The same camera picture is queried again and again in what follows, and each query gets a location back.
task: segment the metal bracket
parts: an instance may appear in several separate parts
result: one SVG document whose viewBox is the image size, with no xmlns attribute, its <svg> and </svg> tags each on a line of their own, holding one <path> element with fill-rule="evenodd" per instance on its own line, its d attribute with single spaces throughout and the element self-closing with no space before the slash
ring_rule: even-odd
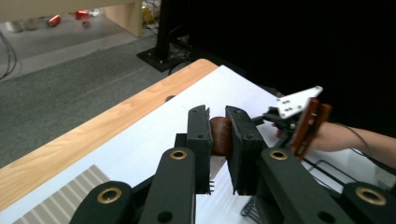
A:
<svg viewBox="0 0 396 224">
<path fill-rule="evenodd" d="M 317 97 L 322 91 L 323 88 L 316 86 L 305 91 L 298 91 L 293 94 L 277 98 L 279 116 L 282 119 L 288 119 L 291 116 L 302 112 L 305 109 L 309 98 Z"/>
</svg>

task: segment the striped mat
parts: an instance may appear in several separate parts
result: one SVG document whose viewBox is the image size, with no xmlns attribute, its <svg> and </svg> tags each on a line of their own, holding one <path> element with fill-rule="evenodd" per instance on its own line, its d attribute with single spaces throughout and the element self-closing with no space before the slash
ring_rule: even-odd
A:
<svg viewBox="0 0 396 224">
<path fill-rule="evenodd" d="M 93 165 L 16 220 L 14 224 L 69 223 L 88 193 L 108 180 L 109 178 Z"/>
</svg>

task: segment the brown object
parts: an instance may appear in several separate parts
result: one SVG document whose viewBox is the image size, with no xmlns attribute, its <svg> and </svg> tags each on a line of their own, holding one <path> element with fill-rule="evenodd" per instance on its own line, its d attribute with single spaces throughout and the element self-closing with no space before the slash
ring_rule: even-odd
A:
<svg viewBox="0 0 396 224">
<path fill-rule="evenodd" d="M 311 98 L 297 124 L 291 138 L 291 153 L 301 161 L 314 140 L 320 125 L 327 120 L 332 111 L 331 105 L 320 104 L 317 98 Z"/>
<path fill-rule="evenodd" d="M 127 4 L 113 4 L 111 7 L 103 7 L 103 14 L 118 26 L 131 34 L 140 37 L 143 34 L 143 1 L 133 1 Z"/>
<path fill-rule="evenodd" d="M 210 126 L 213 136 L 212 155 L 227 157 L 233 149 L 231 120 L 224 117 L 214 117 L 210 120 Z"/>
</svg>

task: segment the human arm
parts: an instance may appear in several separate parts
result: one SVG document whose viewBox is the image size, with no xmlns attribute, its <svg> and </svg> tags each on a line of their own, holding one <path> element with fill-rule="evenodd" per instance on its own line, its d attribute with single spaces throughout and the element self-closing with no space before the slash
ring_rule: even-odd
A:
<svg viewBox="0 0 396 224">
<path fill-rule="evenodd" d="M 396 138 L 380 133 L 324 122 L 309 147 L 328 152 L 346 148 L 355 148 L 396 169 Z"/>
</svg>

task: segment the red object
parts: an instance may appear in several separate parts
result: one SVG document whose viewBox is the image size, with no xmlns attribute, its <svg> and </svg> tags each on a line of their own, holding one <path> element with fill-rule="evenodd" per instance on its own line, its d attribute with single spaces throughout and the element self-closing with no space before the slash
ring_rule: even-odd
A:
<svg viewBox="0 0 396 224">
<path fill-rule="evenodd" d="M 50 27 L 54 27 L 54 26 L 58 25 L 59 22 L 61 22 L 61 16 L 56 15 L 56 16 L 52 17 L 49 21 L 47 21 L 47 25 Z"/>
<path fill-rule="evenodd" d="M 88 18 L 87 11 L 82 10 L 76 12 L 76 20 L 87 19 L 87 18 Z"/>
</svg>

